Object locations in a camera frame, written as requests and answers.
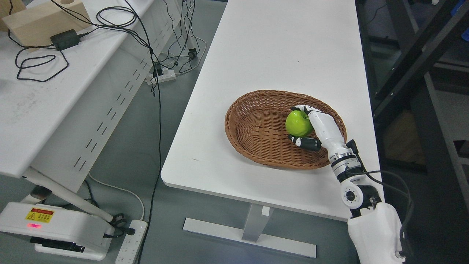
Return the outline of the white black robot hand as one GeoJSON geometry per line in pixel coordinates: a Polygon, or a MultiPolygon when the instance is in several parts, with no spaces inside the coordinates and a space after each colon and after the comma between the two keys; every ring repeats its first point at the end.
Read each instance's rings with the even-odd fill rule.
{"type": "Polygon", "coordinates": [[[308,117],[307,120],[311,123],[317,136],[316,141],[320,142],[321,147],[327,150],[328,158],[332,158],[335,161],[340,155],[352,154],[350,148],[346,146],[340,129],[331,115],[309,105],[297,105],[291,107],[291,110],[298,110],[308,117]]]}

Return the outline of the white robot forearm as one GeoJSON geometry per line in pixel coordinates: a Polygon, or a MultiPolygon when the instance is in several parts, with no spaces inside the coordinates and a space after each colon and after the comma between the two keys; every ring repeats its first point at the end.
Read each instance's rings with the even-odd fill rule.
{"type": "Polygon", "coordinates": [[[362,264],[402,264],[401,221],[395,208],[382,201],[362,163],[345,145],[327,147],[330,165],[340,182],[340,197],[350,209],[348,233],[362,264]]]}

